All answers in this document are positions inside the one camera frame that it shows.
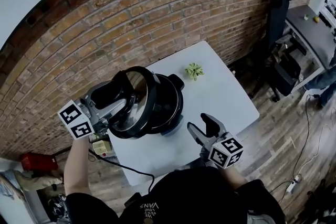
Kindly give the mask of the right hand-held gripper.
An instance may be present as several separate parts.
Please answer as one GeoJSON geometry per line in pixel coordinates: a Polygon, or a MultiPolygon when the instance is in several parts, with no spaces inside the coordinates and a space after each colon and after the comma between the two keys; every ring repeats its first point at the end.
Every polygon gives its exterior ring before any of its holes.
{"type": "Polygon", "coordinates": [[[217,118],[201,113],[206,126],[204,133],[195,124],[188,122],[187,130],[202,149],[200,157],[203,161],[211,161],[219,168],[229,168],[239,162],[244,147],[238,138],[226,133],[224,124],[217,118]]]}

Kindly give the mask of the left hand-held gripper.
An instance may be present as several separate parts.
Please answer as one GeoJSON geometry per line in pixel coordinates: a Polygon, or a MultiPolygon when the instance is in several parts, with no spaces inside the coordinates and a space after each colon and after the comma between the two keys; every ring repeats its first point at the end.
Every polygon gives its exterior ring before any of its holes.
{"type": "Polygon", "coordinates": [[[70,100],[57,114],[71,136],[78,140],[91,134],[105,135],[107,121],[119,121],[130,113],[135,101],[126,72],[118,72],[111,81],[98,86],[92,93],[70,100]]]}

